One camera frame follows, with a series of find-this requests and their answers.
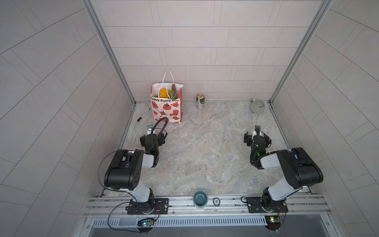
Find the red white paper gift bag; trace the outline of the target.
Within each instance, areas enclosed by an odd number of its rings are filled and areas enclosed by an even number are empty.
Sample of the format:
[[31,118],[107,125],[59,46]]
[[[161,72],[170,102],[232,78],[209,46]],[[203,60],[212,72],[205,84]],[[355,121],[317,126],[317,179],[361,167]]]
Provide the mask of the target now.
[[[179,98],[176,100],[159,98],[159,90],[166,88],[171,90],[172,84],[176,85]],[[154,119],[158,121],[162,117],[168,117],[170,123],[181,123],[183,117],[182,98],[184,85],[174,81],[170,70],[166,70],[161,83],[155,83],[151,87],[150,99]]]

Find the yellow snack packet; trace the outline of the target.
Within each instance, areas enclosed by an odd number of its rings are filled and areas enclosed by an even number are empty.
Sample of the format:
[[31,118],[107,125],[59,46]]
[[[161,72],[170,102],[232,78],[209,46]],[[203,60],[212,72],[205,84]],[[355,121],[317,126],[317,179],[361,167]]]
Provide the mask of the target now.
[[159,90],[159,98],[167,98],[167,99],[170,99],[171,98],[171,91],[166,89],[166,88],[162,88]]

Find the green snack packet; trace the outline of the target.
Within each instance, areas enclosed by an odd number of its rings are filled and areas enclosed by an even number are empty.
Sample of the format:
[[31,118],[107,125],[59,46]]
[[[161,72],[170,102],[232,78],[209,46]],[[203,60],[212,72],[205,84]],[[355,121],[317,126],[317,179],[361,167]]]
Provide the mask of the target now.
[[179,94],[178,94],[175,84],[172,84],[171,91],[170,91],[170,98],[172,100],[176,100],[179,98]]

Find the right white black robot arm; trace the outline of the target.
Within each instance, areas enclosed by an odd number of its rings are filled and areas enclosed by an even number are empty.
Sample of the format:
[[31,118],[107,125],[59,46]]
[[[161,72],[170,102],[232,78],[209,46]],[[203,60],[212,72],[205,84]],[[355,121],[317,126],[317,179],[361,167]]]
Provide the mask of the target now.
[[255,126],[252,134],[244,134],[243,142],[251,148],[250,164],[259,170],[281,168],[284,177],[263,190],[260,199],[248,197],[250,208],[267,213],[288,211],[286,199],[303,187],[311,187],[323,182],[323,173],[308,153],[301,147],[290,150],[267,152],[272,140]]

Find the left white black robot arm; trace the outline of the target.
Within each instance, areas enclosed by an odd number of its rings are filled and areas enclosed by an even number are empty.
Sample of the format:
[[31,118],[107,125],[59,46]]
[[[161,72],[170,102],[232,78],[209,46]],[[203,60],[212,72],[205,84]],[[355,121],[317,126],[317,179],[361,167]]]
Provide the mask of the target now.
[[116,150],[111,152],[113,159],[100,184],[107,190],[126,193],[131,197],[125,208],[128,215],[153,212],[168,213],[167,198],[155,198],[151,188],[146,187],[141,179],[143,168],[156,167],[159,162],[159,147],[165,143],[164,132],[169,119],[163,117],[151,127],[150,134],[140,137],[145,150]]

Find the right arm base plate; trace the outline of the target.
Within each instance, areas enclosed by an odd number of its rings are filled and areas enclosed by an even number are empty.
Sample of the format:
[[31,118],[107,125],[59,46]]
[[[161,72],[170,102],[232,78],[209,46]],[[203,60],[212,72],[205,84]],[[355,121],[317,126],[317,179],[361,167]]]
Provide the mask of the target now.
[[246,197],[249,213],[287,213],[288,207],[284,200],[274,201],[268,197]]

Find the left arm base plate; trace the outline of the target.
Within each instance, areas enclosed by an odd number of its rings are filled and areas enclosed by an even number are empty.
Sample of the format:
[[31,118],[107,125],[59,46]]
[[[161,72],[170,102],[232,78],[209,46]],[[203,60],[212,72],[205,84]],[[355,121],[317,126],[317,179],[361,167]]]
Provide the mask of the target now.
[[147,202],[130,201],[129,206],[125,209],[128,215],[153,215],[153,214],[167,214],[169,206],[168,198],[154,198],[149,199]]

